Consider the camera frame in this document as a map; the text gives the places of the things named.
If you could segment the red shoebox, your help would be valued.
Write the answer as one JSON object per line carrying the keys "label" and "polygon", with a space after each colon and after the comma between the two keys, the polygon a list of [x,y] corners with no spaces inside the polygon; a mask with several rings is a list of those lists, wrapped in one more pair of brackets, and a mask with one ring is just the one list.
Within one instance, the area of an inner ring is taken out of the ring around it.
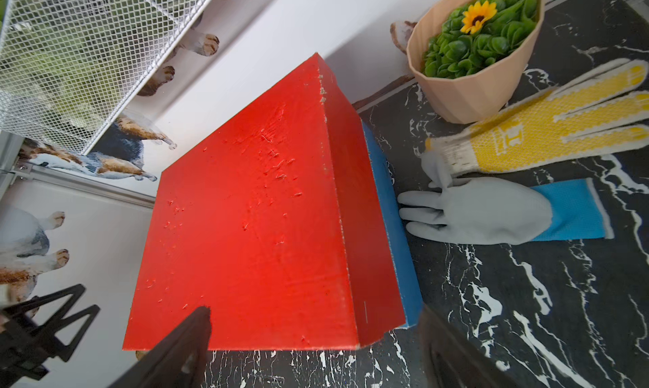
{"label": "red shoebox", "polygon": [[406,321],[363,126],[319,55],[167,168],[123,341],[353,350]]}

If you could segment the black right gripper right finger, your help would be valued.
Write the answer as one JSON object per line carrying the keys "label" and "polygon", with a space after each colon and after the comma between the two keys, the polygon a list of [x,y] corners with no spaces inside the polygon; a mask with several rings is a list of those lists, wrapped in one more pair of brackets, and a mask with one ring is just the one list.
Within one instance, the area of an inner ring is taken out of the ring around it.
{"label": "black right gripper right finger", "polygon": [[515,387],[445,319],[425,305],[418,321],[422,366],[428,387]]}

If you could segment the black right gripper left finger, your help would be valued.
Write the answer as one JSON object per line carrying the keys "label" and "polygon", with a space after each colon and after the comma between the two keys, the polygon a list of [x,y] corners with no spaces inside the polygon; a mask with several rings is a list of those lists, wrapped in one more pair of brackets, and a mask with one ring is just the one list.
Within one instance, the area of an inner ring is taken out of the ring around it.
{"label": "black right gripper left finger", "polygon": [[200,387],[205,382],[211,310],[194,310],[112,387]]}

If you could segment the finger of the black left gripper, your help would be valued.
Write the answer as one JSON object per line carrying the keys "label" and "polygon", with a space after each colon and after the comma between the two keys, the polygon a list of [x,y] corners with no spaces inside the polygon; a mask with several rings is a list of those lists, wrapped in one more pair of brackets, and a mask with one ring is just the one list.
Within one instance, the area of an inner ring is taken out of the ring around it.
{"label": "finger of the black left gripper", "polygon": [[[70,312],[85,291],[83,285],[77,284],[1,309],[1,317],[5,318],[1,332],[2,387],[13,386],[23,378],[42,380],[49,373],[45,366],[49,359],[69,361],[100,312],[98,305],[91,305],[74,314]],[[44,323],[38,324],[29,317],[28,313],[32,310],[62,298],[65,302]],[[78,320],[85,322],[70,343],[63,343],[57,333]]]}

